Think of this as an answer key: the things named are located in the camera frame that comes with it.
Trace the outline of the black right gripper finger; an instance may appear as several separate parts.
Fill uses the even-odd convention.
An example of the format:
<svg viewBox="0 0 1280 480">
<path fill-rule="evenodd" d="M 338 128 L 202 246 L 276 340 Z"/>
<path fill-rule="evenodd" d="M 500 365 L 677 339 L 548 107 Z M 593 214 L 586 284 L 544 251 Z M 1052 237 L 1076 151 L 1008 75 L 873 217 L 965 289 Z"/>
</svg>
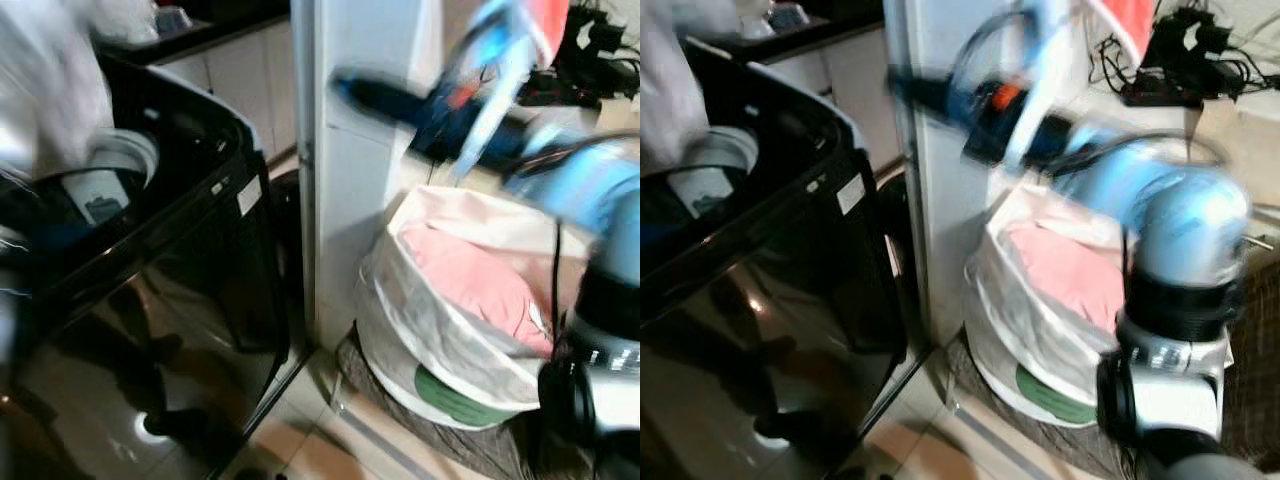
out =
<svg viewBox="0 0 1280 480">
<path fill-rule="evenodd" d="M 338 67 L 332 72 L 332 90 L 352 99 L 375 96 L 425 99 L 428 84 L 407 76 L 369 67 Z"/>
<path fill-rule="evenodd" d="M 375 96 L 352 99 L 337 93 L 352 108 L 374 116 L 429 116 L 430 102 L 426 99 Z"/>
<path fill-rule="evenodd" d="M 974 116 L 979 111 L 974 90 L 950 79 L 891 79 L 888 90 L 906 105 L 937 116 Z"/>
<path fill-rule="evenodd" d="M 952 72 L 890 65 L 886 88 L 896 99 L 970 99 L 978 86 L 963 84 Z"/>
</svg>

